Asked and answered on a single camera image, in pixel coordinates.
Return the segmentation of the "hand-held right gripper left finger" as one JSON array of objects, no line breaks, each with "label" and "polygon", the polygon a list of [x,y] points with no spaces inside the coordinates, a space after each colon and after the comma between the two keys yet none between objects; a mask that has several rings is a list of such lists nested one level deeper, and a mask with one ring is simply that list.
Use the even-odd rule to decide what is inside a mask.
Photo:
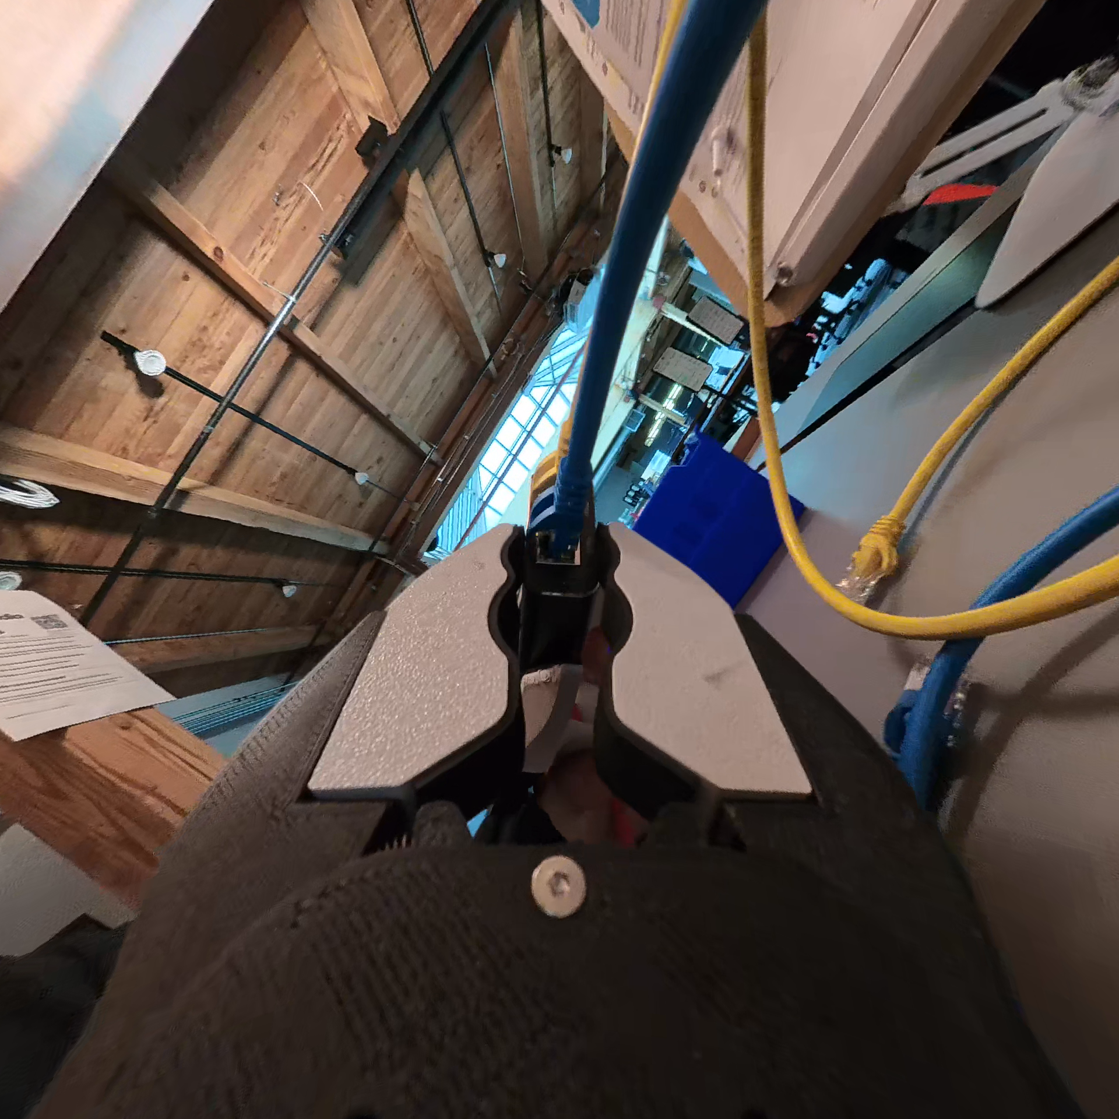
[{"label": "hand-held right gripper left finger", "polygon": [[387,607],[309,776],[326,801],[492,802],[522,769],[524,530],[498,523]]}]

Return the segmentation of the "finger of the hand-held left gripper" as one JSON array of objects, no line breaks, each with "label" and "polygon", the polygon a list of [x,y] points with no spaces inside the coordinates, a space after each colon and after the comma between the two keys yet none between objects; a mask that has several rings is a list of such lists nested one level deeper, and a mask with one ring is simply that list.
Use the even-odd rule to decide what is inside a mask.
[{"label": "finger of the hand-held left gripper", "polygon": [[521,678],[524,713],[525,774],[542,774],[564,756],[583,748],[578,689],[582,668],[578,663],[561,663],[528,671]]}]

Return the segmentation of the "blue storage bin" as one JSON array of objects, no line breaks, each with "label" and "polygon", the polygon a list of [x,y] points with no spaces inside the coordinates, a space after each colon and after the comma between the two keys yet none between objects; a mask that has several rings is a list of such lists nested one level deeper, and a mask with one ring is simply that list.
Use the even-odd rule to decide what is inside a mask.
[{"label": "blue storage bin", "polygon": [[784,543],[769,480],[705,433],[684,441],[634,530],[737,607]]}]

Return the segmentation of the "person's left hand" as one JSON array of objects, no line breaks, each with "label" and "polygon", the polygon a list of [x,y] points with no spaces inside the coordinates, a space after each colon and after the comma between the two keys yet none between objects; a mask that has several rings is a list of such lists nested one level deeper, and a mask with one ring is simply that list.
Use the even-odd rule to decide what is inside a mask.
[{"label": "person's left hand", "polygon": [[553,760],[537,787],[537,803],[570,842],[632,848],[649,831],[648,820],[609,789],[590,750]]}]

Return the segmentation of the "printed paper notice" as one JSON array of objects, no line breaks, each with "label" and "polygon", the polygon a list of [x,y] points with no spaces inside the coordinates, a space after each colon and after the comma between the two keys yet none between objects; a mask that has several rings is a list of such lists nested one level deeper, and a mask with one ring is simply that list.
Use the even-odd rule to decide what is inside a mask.
[{"label": "printed paper notice", "polygon": [[1,732],[12,741],[171,702],[43,594],[1,592]]}]

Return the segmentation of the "ceiling track lights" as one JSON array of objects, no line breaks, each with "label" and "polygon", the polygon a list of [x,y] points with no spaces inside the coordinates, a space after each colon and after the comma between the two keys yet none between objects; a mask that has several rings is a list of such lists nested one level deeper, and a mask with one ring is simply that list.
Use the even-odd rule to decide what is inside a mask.
[{"label": "ceiling track lights", "polygon": [[2,504],[2,561],[80,614],[142,540],[92,626],[179,615],[298,626],[361,583],[423,572],[436,474],[537,349],[550,289],[480,310],[452,155],[388,190],[358,253],[331,253],[185,468],[366,165],[348,118],[238,128],[99,175],[2,313],[2,466],[58,494]]}]

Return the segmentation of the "cardboard-backed instruction sheet board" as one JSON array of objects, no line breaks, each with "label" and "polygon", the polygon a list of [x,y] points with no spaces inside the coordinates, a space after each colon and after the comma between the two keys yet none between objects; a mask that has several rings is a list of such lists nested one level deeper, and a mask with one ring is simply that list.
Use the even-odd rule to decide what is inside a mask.
[{"label": "cardboard-backed instruction sheet board", "polygon": [[[1041,1],[767,3],[765,320],[799,316],[1028,26]],[[667,2],[546,1],[634,154]],[[667,213],[740,313],[745,70],[723,84]]]}]

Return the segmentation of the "dark-edged grey desk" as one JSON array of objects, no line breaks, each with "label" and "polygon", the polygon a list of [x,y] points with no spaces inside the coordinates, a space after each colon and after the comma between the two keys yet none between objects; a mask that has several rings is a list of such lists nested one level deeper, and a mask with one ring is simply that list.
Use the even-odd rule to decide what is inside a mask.
[{"label": "dark-edged grey desk", "polygon": [[779,405],[781,451],[879,384],[953,316],[974,306],[1018,201],[1014,193],[990,196]]}]

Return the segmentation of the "distant instruction board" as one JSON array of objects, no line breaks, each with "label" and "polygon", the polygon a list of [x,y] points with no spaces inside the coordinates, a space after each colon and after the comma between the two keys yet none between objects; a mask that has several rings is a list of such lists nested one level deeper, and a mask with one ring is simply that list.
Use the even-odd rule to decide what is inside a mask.
[{"label": "distant instruction board", "polygon": [[706,331],[723,345],[733,345],[741,335],[745,321],[740,314],[723,306],[717,299],[702,295],[687,310],[687,320]]},{"label": "distant instruction board", "polygon": [[706,384],[712,364],[674,346],[667,346],[653,363],[653,370],[696,392]]}]

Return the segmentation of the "white board stand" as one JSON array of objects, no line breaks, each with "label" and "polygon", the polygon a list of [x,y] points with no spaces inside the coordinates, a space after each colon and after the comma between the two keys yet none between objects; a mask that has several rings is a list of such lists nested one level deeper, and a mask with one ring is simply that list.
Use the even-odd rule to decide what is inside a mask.
[{"label": "white board stand", "polygon": [[946,200],[961,176],[1050,137],[975,295],[976,309],[1004,299],[1117,203],[1116,48],[1028,98],[942,140],[908,176],[886,213]]}]

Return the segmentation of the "wooden post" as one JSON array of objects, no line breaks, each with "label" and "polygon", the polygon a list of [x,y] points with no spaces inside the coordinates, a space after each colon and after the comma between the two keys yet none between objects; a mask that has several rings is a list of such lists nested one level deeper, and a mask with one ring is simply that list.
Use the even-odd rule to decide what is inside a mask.
[{"label": "wooden post", "polygon": [[131,909],[225,756],[156,707],[1,735],[2,815]]}]

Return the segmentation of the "grey ethernet splitter box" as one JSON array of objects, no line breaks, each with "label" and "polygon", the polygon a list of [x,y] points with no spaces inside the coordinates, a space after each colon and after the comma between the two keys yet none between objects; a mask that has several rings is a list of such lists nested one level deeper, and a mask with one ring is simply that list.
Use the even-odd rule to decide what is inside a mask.
[{"label": "grey ethernet splitter box", "polygon": [[532,532],[525,539],[519,593],[519,670],[535,672],[581,658],[600,564],[595,512],[586,511],[577,548],[565,558],[551,558],[551,532]]}]

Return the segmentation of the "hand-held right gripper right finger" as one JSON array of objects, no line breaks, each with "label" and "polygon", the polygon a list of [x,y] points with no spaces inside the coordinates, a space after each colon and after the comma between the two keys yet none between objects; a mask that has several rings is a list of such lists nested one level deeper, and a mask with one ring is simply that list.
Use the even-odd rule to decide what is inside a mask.
[{"label": "hand-held right gripper right finger", "polygon": [[805,801],[812,785],[733,608],[624,523],[599,526],[599,771],[625,802]]}]

